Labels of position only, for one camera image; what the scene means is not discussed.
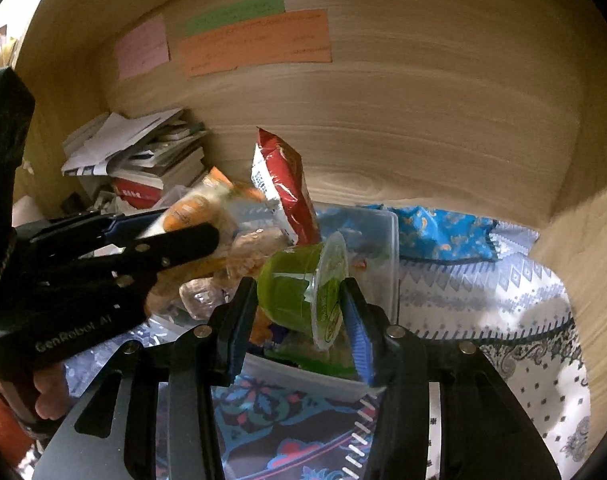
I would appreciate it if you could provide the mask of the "orange sleeve forearm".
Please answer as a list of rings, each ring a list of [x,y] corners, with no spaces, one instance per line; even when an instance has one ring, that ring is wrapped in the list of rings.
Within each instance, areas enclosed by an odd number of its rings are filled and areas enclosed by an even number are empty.
[[[12,410],[0,398],[0,452],[13,467],[24,459],[32,440],[20,428]]]

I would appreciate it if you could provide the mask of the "person's left hand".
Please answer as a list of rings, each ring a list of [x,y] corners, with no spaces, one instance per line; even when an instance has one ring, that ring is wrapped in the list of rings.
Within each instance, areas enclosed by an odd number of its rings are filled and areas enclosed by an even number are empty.
[[[0,380],[0,395],[24,422],[37,419],[59,420],[72,407],[63,363],[35,372],[32,386],[25,391],[24,396],[12,382]]]

